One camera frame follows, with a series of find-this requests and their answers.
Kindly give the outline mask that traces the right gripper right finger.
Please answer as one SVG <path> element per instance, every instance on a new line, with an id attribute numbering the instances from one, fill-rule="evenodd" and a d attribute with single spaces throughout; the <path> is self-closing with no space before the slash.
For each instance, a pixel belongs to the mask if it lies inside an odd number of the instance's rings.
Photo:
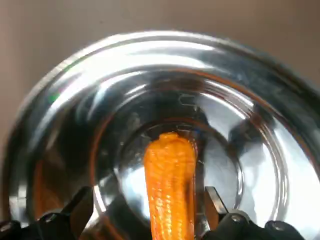
<path id="1" fill-rule="evenodd" d="M 264 227 L 256 225 L 249 216 L 239 211 L 228 211 L 213 186 L 204 188 L 204 211 L 209 230 L 205 240 L 303 240 L 304 237 L 290 224 L 270 220 Z"/>

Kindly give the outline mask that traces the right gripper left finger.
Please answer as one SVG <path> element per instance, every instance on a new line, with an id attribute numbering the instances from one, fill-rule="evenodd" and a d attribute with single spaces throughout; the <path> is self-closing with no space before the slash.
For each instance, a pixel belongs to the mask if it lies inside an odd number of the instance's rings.
<path id="1" fill-rule="evenodd" d="M 50 212 L 34 223 L 22 227 L 17 220 L 0 223 L 2 240 L 77 240 L 94 210 L 93 190 L 81 188 L 60 211 Z"/>

